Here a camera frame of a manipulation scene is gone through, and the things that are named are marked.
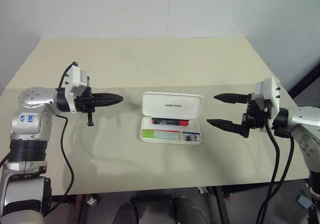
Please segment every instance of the table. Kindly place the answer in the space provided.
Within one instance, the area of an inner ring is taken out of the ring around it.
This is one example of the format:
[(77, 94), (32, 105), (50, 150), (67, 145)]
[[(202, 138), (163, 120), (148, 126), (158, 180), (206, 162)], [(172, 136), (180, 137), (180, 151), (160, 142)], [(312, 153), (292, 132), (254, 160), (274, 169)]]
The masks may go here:
[[(207, 118), (222, 118), (240, 123), (246, 106), (222, 103), (213, 96), (224, 92), (247, 94), (256, 82), (274, 77), (244, 38), (43, 39), (0, 96), (1, 156), (9, 149), (11, 120), (22, 89), (56, 87), (63, 70), (74, 60), (88, 72), (93, 92), (116, 93), (124, 101), (98, 108), (93, 115), (94, 127), (86, 126), (84, 114), (65, 114), (69, 118), (65, 152), (75, 172), (71, 194), (262, 183), (271, 179), (275, 152), (266, 133), (251, 130), (250, 137), (244, 139), (206, 122)], [(203, 141), (196, 146), (140, 141), (145, 91), (203, 95), (199, 117)], [(283, 88), (280, 95), (283, 107), (295, 105)], [(70, 181), (59, 145), (64, 121), (54, 117), (52, 122), (46, 176), (51, 178), (52, 194), (61, 195)], [(290, 144), (276, 139), (281, 151), (278, 180)], [(306, 177), (308, 170), (296, 145), (287, 180)]]

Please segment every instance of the wall tile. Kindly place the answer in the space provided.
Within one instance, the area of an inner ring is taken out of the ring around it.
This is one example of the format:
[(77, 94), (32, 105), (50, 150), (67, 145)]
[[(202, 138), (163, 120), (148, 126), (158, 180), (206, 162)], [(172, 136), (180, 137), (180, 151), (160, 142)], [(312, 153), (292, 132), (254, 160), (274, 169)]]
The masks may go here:
[(246, 36), (262, 59), (270, 65), (318, 1), (249, 0), (234, 36)]
[(290, 90), (320, 62), (320, 5), (315, 7), (295, 36), (270, 64)]
[(85, 0), (1, 0), (23, 33), (95, 37)]
[(98, 37), (165, 37), (169, 0), (87, 0)]
[(32, 52), (38, 39), (20, 33), (0, 2), (0, 94)]
[(167, 37), (229, 37), (247, 0), (170, 0)]

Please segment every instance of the handwritten label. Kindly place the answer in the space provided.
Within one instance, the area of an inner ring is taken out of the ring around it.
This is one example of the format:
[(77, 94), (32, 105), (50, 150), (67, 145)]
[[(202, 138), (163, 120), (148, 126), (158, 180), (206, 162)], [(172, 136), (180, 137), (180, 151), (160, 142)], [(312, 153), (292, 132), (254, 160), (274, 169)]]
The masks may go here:
[(38, 113), (20, 113), (19, 123), (21, 125), (23, 125), (23, 124), (30, 125), (30, 124), (33, 124), (36, 122), (37, 117), (38, 117)]

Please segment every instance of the red marker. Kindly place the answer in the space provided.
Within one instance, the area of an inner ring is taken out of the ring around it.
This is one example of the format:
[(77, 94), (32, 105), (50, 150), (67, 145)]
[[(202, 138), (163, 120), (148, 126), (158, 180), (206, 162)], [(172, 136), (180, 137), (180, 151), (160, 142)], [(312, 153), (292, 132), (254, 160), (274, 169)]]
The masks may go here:
[(189, 120), (170, 119), (170, 118), (152, 118), (153, 124), (188, 126)]

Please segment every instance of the cable connector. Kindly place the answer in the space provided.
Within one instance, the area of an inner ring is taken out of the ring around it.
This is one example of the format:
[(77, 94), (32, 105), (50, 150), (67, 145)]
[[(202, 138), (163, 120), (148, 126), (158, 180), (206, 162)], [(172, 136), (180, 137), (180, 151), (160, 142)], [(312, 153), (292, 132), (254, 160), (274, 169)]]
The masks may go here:
[(265, 100), (264, 102), (264, 109), (263, 109), (263, 116), (271, 118), (272, 114), (272, 103), (270, 100)]
[(282, 127), (277, 127), (274, 131), (274, 135), (281, 138), (290, 138), (291, 132), (283, 129)]

